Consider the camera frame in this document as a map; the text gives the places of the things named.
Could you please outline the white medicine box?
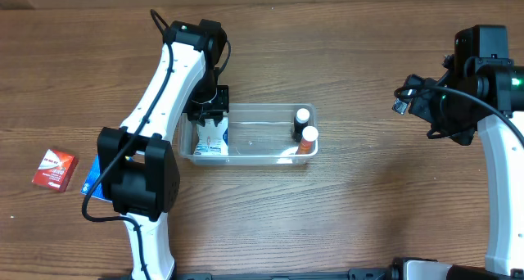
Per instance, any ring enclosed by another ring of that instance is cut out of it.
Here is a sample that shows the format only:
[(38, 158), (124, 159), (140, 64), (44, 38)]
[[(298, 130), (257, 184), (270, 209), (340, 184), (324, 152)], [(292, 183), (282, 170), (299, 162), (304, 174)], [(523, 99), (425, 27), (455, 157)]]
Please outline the white medicine box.
[(205, 119), (205, 125), (197, 125), (198, 142), (194, 155), (197, 156), (227, 156), (228, 155), (228, 117), (215, 123)]

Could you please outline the black bottle white cap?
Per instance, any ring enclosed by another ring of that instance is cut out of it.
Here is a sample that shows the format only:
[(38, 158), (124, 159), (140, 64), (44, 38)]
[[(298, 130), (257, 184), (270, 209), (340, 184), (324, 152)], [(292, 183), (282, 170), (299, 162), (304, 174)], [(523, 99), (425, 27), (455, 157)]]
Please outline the black bottle white cap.
[(300, 108), (293, 120), (293, 128), (291, 131), (291, 137), (295, 142), (300, 142), (302, 139), (302, 132), (305, 127), (308, 126), (310, 118), (310, 112), (306, 108)]

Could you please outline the orange bottle white cap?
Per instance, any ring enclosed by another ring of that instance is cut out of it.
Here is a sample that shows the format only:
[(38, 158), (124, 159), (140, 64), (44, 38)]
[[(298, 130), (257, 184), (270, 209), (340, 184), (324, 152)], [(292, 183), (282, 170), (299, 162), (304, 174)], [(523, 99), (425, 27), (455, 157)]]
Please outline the orange bottle white cap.
[(314, 126), (307, 126), (302, 130), (300, 144), (297, 147), (297, 155), (306, 155), (318, 139), (318, 130)]

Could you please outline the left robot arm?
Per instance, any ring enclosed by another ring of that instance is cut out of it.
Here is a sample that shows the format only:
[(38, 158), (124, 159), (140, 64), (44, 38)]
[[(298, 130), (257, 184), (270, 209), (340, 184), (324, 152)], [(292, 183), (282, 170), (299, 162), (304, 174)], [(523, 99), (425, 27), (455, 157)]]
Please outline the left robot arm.
[(117, 129), (103, 128), (97, 139), (97, 188), (122, 221), (132, 248), (131, 279), (174, 279), (168, 213), (178, 195), (180, 173), (172, 141), (181, 117), (201, 126), (218, 125), (229, 112), (228, 86), (219, 84), (231, 45), (219, 22), (199, 24), (161, 17), (159, 65), (133, 112)]

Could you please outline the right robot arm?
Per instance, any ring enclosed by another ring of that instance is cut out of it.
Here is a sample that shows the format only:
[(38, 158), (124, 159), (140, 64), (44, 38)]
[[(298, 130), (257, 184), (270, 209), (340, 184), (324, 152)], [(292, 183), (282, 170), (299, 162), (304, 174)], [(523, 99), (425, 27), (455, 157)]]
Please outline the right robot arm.
[(386, 279), (523, 277), (523, 68), (508, 54), (503, 25), (475, 25), (454, 37), (440, 79), (409, 75), (393, 111), (429, 123), (427, 137), (469, 146), (479, 137), (486, 158), (489, 239), (481, 268), (404, 257)]

